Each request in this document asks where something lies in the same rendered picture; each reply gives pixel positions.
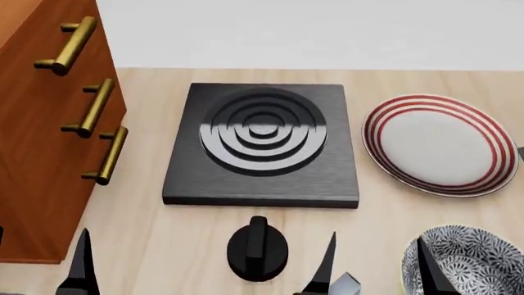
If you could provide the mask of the orange wooden drawer cabinet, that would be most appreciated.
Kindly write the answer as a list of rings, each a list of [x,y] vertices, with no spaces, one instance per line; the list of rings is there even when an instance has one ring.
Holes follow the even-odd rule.
[[[71,33],[62,23],[94,16],[97,26],[70,72],[59,76],[34,62],[56,58]],[[83,86],[112,78],[115,87],[90,138],[61,132],[78,124],[95,97]],[[57,264],[122,125],[123,94],[97,0],[0,0],[0,263]]]

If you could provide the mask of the black white patterned bowl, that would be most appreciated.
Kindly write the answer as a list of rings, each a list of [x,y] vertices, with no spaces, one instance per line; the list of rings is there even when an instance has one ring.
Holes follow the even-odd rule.
[[[487,230],[442,225],[421,234],[462,295],[524,295],[524,253]]]

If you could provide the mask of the black stove knob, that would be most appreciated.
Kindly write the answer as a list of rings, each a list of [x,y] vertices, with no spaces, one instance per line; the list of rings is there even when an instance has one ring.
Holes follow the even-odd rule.
[[[248,282],[266,282],[277,277],[286,267],[287,259],[286,238],[263,216],[253,216],[249,225],[237,230],[228,241],[229,267]]]

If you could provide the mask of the silver grey box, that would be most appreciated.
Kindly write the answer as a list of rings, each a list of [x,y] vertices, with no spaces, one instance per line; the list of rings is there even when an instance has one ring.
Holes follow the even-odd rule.
[[[328,295],[361,295],[360,282],[345,272],[329,287]]]

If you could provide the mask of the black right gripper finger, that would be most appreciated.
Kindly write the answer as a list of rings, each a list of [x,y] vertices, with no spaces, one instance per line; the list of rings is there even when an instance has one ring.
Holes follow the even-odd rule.
[[[444,275],[422,236],[417,238],[418,265],[424,295],[459,295]]]
[[[337,234],[332,233],[327,250],[314,277],[301,292],[294,293],[293,295],[328,295],[336,247]]]

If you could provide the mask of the white red-striped plate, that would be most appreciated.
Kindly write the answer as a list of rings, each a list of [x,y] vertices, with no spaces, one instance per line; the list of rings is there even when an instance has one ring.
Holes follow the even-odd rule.
[[[499,122],[439,95],[385,100],[366,115],[361,134],[369,156],[387,174],[438,196],[493,193],[519,167],[517,145]]]

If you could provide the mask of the black square stove burner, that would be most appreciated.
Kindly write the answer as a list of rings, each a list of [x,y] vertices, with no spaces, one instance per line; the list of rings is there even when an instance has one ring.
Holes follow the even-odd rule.
[[[162,199],[167,205],[356,208],[344,88],[192,84]]]

